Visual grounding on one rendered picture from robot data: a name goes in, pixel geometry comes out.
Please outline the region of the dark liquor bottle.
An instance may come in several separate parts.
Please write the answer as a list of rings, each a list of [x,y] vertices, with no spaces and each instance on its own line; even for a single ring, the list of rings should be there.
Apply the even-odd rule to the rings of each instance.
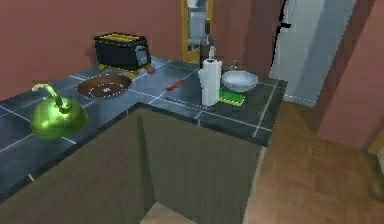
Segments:
[[[214,45],[214,41],[210,34],[210,20],[205,21],[205,33],[200,41],[200,68],[203,68],[203,61],[209,57],[210,47]]]

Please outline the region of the red knife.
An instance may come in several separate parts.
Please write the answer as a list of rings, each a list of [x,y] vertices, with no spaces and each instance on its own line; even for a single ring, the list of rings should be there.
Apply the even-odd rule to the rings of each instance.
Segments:
[[[167,91],[173,91],[174,89],[178,88],[180,85],[183,84],[183,80],[178,80],[176,82],[174,82],[173,84],[169,85],[166,90]]]

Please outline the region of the white paper towel roll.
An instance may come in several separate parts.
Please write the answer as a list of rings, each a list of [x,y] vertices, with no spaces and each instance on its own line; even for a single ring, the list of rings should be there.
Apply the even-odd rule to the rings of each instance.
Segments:
[[[215,47],[211,46],[208,58],[203,61],[203,68],[198,71],[204,106],[212,106],[219,101],[222,62],[214,58],[214,52]]]

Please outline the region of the green sponge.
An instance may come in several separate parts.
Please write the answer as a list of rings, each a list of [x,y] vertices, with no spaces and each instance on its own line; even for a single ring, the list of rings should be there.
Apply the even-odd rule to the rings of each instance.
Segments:
[[[245,101],[245,97],[233,92],[220,90],[219,101],[230,105],[241,106]]]

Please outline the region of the tiled kitchen counter cabinet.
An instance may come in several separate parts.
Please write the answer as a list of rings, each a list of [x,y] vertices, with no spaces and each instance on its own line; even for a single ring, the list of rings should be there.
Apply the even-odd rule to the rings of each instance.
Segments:
[[[30,129],[42,91],[0,102],[0,224],[141,224],[155,204],[184,223],[242,224],[285,82],[205,107],[195,65],[155,66],[115,98],[82,98],[87,123],[57,140]]]

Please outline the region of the white bowl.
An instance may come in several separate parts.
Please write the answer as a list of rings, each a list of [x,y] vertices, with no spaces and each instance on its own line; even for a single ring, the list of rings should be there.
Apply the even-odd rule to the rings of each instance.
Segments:
[[[258,83],[258,77],[247,71],[231,70],[222,75],[223,85],[235,92],[246,92]]]

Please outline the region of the yellow framed window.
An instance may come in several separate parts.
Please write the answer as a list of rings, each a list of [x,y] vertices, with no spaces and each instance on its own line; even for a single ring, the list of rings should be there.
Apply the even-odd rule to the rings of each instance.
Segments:
[[[199,63],[199,45],[206,20],[211,20],[214,0],[181,0],[182,61]]]

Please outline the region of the brown round plate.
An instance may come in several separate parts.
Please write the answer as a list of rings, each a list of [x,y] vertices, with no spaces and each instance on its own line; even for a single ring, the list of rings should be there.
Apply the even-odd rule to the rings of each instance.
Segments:
[[[80,83],[76,91],[89,99],[111,98],[124,93],[132,80],[122,74],[101,74]]]

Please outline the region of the black toaster with yellow trim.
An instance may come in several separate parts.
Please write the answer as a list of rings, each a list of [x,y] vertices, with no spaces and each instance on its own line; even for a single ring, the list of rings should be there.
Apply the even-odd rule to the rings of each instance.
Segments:
[[[135,77],[141,69],[152,67],[145,36],[120,32],[105,33],[94,38],[94,46],[100,70],[113,68]]]

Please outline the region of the grey room door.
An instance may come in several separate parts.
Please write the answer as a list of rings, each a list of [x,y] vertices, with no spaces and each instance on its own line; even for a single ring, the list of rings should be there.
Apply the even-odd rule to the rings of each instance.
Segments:
[[[270,76],[287,82],[286,101],[313,107],[356,0],[285,0]]]

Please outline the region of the green kettle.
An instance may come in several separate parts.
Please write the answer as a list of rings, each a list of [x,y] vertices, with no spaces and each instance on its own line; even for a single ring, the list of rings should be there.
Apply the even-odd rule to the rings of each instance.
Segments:
[[[41,139],[58,139],[80,130],[87,122],[85,109],[75,100],[60,96],[49,84],[36,84],[32,91],[44,89],[49,97],[37,104],[30,118],[32,133]]]

